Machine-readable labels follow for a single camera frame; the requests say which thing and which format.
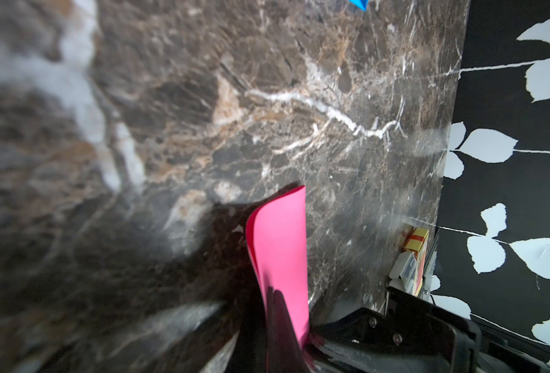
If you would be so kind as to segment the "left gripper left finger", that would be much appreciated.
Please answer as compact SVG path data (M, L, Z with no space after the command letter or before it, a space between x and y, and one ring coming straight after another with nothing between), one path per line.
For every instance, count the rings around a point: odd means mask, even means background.
M237 342L225 373L266 373L267 328L262 293L258 287L248 298Z

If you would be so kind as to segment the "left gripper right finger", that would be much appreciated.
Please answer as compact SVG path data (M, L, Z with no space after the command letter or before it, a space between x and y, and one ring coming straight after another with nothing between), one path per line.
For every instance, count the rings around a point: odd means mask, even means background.
M284 295L267 293L269 372L476 372L481 331L470 320L397 289L385 315L367 308L313 327L304 346Z

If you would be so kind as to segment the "blue square paper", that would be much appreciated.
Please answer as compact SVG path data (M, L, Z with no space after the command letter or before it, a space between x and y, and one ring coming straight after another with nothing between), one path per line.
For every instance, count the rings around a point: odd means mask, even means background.
M369 3L369 0L349 0L354 6L356 6L358 9L362 11L367 10L367 5Z

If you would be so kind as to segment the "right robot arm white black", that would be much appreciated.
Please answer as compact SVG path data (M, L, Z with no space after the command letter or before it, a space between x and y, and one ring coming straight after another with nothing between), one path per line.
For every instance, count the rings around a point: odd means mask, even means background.
M482 332L477 372L550 372L550 345L471 315Z

